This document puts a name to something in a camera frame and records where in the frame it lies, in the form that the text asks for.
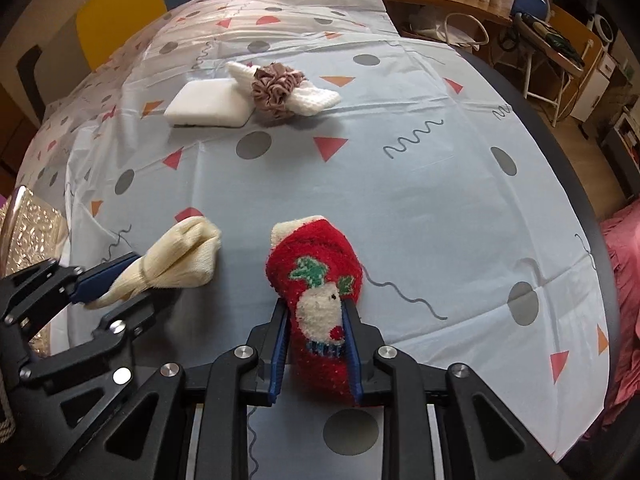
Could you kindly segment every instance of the white foam block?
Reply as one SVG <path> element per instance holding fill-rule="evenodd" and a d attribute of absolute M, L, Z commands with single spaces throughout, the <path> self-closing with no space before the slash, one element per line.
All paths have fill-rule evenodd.
<path fill-rule="evenodd" d="M 164 111 L 171 126 L 240 128 L 254 111 L 254 101 L 234 79 L 189 81 Z"/>

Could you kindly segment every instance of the knit sock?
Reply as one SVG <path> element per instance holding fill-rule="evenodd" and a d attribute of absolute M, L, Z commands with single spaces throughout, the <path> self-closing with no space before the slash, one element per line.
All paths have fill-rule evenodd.
<path fill-rule="evenodd" d="M 351 400 L 340 298 L 358 301 L 362 269 L 347 238 L 321 216 L 277 224 L 266 273 L 292 313 L 297 374 L 315 390 Z"/>

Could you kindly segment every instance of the brown scrunchie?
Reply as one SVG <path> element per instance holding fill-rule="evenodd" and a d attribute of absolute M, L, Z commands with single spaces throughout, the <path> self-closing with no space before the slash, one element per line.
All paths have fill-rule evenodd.
<path fill-rule="evenodd" d="M 305 75 L 300 70 L 294 70 L 282 63 L 271 63 L 258 68 L 254 78 L 251 95 L 256 108 L 267 112 L 275 119 L 291 117 L 293 112 L 285 108 L 284 101 L 294 88 L 306 80 Z"/>

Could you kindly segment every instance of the red nose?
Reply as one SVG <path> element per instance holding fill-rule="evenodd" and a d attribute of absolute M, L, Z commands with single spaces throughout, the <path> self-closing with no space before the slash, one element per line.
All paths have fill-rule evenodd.
<path fill-rule="evenodd" d="M 335 341 L 340 341 L 340 339 L 344 338 L 344 330 L 341 326 L 334 326 L 329 332 L 329 336 Z"/>

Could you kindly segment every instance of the white knit fabric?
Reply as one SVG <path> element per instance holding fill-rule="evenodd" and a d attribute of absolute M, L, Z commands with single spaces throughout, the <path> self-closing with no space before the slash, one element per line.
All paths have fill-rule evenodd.
<path fill-rule="evenodd" d="M 117 277 L 107 293 L 87 308 L 126 300 L 148 288 L 201 286 L 213 277 L 220 229 L 204 216 L 177 223 Z"/>
<path fill-rule="evenodd" d="M 238 81 L 240 90 L 246 95 L 251 95 L 251 84 L 255 80 L 254 73 L 258 68 L 260 67 L 257 65 L 247 66 L 235 61 L 226 64 L 229 75 Z M 317 88 L 311 81 L 306 80 L 291 92 L 284 104 L 287 110 L 309 117 L 337 105 L 341 99 L 338 92 Z"/>

